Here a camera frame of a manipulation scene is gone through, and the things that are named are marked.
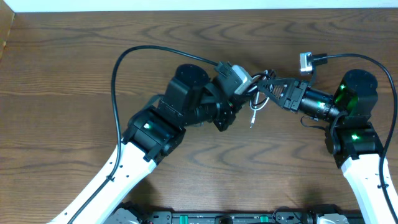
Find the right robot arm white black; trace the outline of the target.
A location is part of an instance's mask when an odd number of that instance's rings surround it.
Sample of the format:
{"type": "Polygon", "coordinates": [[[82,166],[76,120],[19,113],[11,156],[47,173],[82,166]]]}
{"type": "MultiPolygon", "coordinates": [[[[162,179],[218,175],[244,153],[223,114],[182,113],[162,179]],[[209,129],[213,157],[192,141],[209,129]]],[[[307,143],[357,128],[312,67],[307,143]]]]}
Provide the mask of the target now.
{"type": "Polygon", "coordinates": [[[334,95],[294,78],[263,80],[257,88],[284,110],[326,121],[326,148],[352,188],[365,223],[397,223],[397,192],[369,120],[378,99],[374,75],[350,70],[334,95]]]}

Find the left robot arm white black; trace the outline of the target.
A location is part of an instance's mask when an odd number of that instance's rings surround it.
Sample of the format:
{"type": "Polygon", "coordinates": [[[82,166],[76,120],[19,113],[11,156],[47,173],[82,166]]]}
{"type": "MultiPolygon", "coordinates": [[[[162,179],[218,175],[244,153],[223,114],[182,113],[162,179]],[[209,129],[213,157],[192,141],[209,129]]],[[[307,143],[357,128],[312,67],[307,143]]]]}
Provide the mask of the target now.
{"type": "Polygon", "coordinates": [[[107,163],[52,223],[104,223],[126,195],[183,140],[186,127],[213,123],[227,130],[250,99],[253,78],[239,65],[219,63],[211,79],[192,64],[177,67],[163,95],[128,122],[107,163]]]}

